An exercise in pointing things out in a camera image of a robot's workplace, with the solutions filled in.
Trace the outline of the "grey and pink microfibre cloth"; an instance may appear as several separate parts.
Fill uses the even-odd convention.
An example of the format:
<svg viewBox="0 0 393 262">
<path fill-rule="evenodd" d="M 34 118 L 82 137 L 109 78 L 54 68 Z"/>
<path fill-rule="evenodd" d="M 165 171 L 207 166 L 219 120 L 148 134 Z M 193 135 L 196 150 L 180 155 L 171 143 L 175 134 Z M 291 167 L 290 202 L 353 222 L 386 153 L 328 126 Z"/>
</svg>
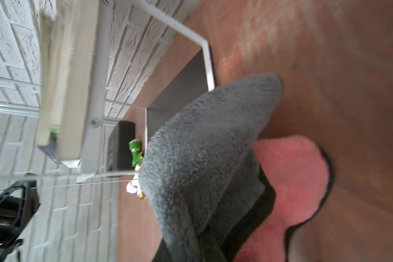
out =
<svg viewBox="0 0 393 262">
<path fill-rule="evenodd" d="M 333 166 L 311 139 L 260 138 L 283 81 L 248 76 L 192 101 L 151 138 L 139 183 L 162 232 L 156 262 L 286 262 Z"/>
</svg>

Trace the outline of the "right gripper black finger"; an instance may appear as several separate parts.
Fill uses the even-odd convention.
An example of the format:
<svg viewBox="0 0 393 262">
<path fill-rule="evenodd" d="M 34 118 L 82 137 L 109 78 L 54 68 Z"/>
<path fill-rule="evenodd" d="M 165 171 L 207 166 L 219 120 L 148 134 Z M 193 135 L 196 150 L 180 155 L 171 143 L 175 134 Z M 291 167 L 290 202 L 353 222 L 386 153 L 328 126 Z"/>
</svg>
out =
<svg viewBox="0 0 393 262">
<path fill-rule="evenodd" d="M 18 180 L 0 194 L 0 262 L 16 251 L 21 259 L 19 247 L 24 240 L 21 233 L 40 207 L 35 180 Z"/>
</svg>

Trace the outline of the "white two-tier bookshelf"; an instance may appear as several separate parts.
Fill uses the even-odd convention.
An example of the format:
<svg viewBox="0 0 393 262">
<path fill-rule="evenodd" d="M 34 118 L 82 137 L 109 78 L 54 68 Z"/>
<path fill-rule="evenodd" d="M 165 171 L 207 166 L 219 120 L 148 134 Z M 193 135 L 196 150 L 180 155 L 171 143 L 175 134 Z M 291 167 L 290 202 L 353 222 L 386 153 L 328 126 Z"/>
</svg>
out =
<svg viewBox="0 0 393 262">
<path fill-rule="evenodd" d="M 0 1 L 0 181 L 115 176 L 102 130 L 134 108 L 197 1 Z"/>
</svg>

